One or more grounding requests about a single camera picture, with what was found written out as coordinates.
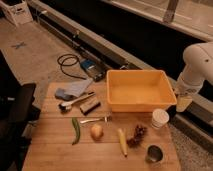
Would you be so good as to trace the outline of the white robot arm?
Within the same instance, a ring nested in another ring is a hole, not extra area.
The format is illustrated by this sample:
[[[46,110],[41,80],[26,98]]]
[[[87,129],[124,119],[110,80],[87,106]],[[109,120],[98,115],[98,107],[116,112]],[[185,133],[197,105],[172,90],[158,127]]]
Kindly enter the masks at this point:
[[[175,88],[177,112],[186,110],[192,103],[192,96],[201,90],[205,80],[213,85],[213,42],[188,46],[183,52],[183,60],[185,67]]]

